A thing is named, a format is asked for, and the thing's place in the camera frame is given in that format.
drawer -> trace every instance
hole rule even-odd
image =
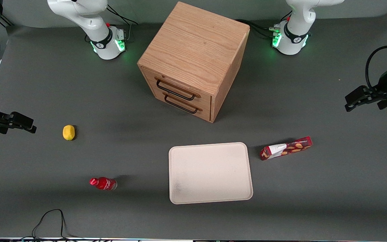
[[[174,84],[174,82],[168,78],[163,77],[157,73],[153,73],[144,68],[142,68],[142,70],[155,96],[157,96],[157,93],[159,92],[164,92],[168,95],[177,97],[184,103],[191,104],[202,109],[210,109],[210,95],[190,90],[188,87],[181,87],[180,85]]]
[[[177,109],[183,110],[210,122],[210,108],[203,109],[201,107],[194,106],[193,104],[166,92],[157,92],[155,93],[155,97],[160,101],[176,107]]]

lemon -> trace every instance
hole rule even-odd
[[[66,140],[73,140],[74,136],[76,136],[76,132],[74,130],[74,126],[67,125],[63,128],[62,132],[63,138]]]

black drawer handle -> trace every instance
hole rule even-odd
[[[186,109],[186,108],[184,108],[184,107],[182,107],[182,106],[180,106],[180,105],[177,105],[177,104],[175,104],[175,103],[173,103],[173,102],[168,101],[166,98],[168,98],[168,95],[165,95],[164,100],[165,100],[167,103],[169,103],[169,104],[171,104],[171,105],[173,105],[173,106],[175,106],[175,107],[177,107],[177,108],[179,108],[179,109],[181,109],[181,110],[183,110],[183,111],[186,111],[186,112],[191,113],[191,114],[195,114],[195,113],[198,112],[198,108],[195,108],[195,111],[191,111],[191,110]]]
[[[164,90],[164,91],[167,91],[167,92],[171,93],[172,95],[176,95],[176,96],[178,96],[179,98],[183,98],[184,100],[187,100],[187,101],[192,101],[192,100],[195,98],[195,95],[194,95],[194,94],[192,95],[191,98],[188,98],[188,97],[186,97],[186,96],[184,96],[184,95],[180,95],[180,94],[178,94],[178,93],[176,93],[176,92],[173,92],[173,91],[171,91],[170,89],[167,89],[167,88],[165,88],[165,87],[161,87],[161,86],[159,85],[159,83],[161,83],[161,80],[158,79],[158,81],[156,82],[156,85],[158,86],[159,89],[162,89],[162,90]]]

bottle cap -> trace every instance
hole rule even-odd
[[[92,178],[90,181],[89,181],[89,184],[91,184],[92,186],[95,186],[98,184],[98,179],[97,178]]]

plastic tray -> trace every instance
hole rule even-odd
[[[169,198],[174,204],[249,200],[249,156],[243,143],[172,147]]]

